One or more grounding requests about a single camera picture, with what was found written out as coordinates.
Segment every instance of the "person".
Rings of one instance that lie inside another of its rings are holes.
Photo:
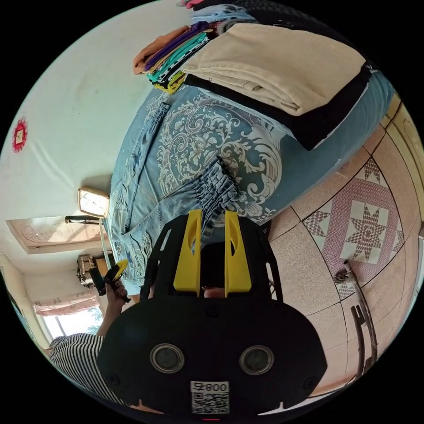
[[[223,288],[203,287],[204,297],[224,297]],[[119,399],[111,391],[98,370],[96,358],[102,347],[103,338],[114,320],[121,314],[125,305],[123,298],[127,295],[121,281],[116,283],[114,291],[106,284],[107,308],[103,323],[96,334],[78,333],[71,336],[55,338],[47,349],[43,349],[48,360],[78,386],[96,395],[129,408],[140,411],[162,414],[148,408],[139,401],[138,405],[130,405]],[[150,289],[149,299],[154,295],[154,286]]]
[[[262,225],[266,237],[271,231],[271,221]],[[224,258],[225,243],[205,246],[201,251],[201,296],[205,298],[224,298]],[[149,299],[154,296],[154,285],[150,288]],[[114,291],[106,284],[107,307],[103,323],[96,334],[78,333],[71,336],[60,336],[54,339],[44,353],[49,361],[71,381],[89,392],[123,406],[145,412],[159,413],[148,408],[139,401],[138,405],[130,405],[119,399],[108,387],[98,370],[96,358],[102,347],[103,339],[114,320],[119,317],[125,305],[123,298],[127,296],[124,285],[119,280]]]

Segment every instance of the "camera lens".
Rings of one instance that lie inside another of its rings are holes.
[[[265,346],[252,346],[241,354],[239,363],[245,373],[260,375],[273,366],[274,355]]]
[[[152,349],[150,362],[156,370],[172,374],[180,371],[183,367],[184,355],[173,344],[162,343]]]

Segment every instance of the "window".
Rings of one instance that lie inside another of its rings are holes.
[[[55,339],[77,333],[96,334],[103,322],[103,315],[99,307],[94,307],[72,315],[43,317],[43,320]]]

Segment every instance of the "beige blanket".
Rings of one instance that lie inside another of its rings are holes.
[[[182,71],[299,116],[327,104],[364,63],[356,50],[321,35],[237,23]]]

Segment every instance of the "clock face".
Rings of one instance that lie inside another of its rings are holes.
[[[103,216],[107,211],[107,202],[105,196],[82,191],[79,205],[82,212]]]

